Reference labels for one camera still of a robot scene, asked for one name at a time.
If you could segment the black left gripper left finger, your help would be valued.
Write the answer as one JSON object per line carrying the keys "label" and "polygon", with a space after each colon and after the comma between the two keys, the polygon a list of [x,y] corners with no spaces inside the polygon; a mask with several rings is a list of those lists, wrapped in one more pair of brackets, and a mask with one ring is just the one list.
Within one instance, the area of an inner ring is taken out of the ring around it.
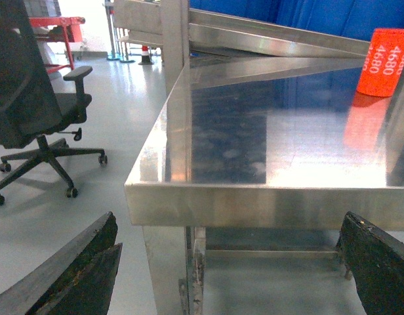
{"label": "black left gripper left finger", "polygon": [[0,294],[0,314],[107,314],[122,243],[107,212]]}

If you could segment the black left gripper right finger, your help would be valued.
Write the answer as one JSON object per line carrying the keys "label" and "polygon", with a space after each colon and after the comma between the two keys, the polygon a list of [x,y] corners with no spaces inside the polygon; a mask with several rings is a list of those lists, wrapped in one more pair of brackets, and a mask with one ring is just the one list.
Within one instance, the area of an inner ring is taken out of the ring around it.
{"label": "black left gripper right finger", "polygon": [[366,314],[404,314],[404,243],[348,211],[336,247]]}

